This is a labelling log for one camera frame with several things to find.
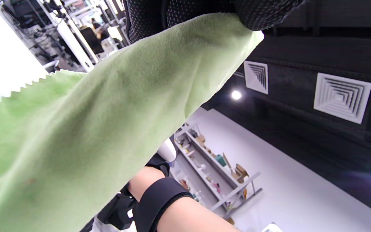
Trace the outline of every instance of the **white wall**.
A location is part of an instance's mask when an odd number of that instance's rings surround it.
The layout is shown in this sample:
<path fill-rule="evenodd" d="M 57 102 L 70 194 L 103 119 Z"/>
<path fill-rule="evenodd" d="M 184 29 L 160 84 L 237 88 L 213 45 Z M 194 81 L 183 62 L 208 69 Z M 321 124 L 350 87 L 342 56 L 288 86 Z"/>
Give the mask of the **white wall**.
<path fill-rule="evenodd" d="M 0 97 L 19 91 L 47 72 L 0 16 Z"/>
<path fill-rule="evenodd" d="M 206 145 L 241 164 L 263 191 L 233 215 L 243 232 L 275 222 L 283 232 L 371 232 L 371 208 L 215 110 L 197 110 Z"/>

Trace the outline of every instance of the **glove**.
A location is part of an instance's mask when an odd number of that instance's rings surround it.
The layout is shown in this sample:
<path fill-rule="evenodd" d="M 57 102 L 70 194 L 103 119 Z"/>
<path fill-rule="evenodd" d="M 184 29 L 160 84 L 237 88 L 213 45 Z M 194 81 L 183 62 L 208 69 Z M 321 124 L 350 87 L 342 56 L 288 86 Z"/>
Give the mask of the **glove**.
<path fill-rule="evenodd" d="M 237 13 L 252 31 L 281 23 L 305 0 L 123 0 L 127 36 L 136 41 L 200 15 Z"/>

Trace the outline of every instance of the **black strap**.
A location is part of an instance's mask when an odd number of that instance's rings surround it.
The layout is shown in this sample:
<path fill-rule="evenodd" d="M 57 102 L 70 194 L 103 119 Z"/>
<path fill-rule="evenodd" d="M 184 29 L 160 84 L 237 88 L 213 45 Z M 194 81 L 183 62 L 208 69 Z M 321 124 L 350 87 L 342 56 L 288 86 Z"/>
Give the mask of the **black strap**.
<path fill-rule="evenodd" d="M 165 210 L 182 197 L 193 196 L 173 178 L 166 177 L 153 183 L 133 209 L 137 231 L 155 232 Z"/>

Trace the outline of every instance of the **square ceiling diffuser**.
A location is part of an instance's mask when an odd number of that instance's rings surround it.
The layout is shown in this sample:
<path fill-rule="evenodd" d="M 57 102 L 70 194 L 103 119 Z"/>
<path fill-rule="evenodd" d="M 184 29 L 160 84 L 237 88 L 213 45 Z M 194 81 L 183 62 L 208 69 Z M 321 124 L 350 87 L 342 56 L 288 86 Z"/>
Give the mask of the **square ceiling diffuser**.
<path fill-rule="evenodd" d="M 268 71 L 266 63 L 244 61 L 246 87 L 268 94 Z"/>
<path fill-rule="evenodd" d="M 361 124 L 371 83 L 318 73 L 314 109 Z"/>

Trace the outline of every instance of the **hand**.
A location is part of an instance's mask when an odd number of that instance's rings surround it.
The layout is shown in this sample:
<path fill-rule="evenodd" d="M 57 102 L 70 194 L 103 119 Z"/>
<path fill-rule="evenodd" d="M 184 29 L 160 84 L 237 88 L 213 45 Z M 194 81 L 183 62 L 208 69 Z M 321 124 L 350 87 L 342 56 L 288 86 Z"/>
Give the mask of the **hand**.
<path fill-rule="evenodd" d="M 147 188 L 162 178 L 165 178 L 165 175 L 160 170 L 144 167 L 129 181 L 128 191 L 140 202 Z"/>

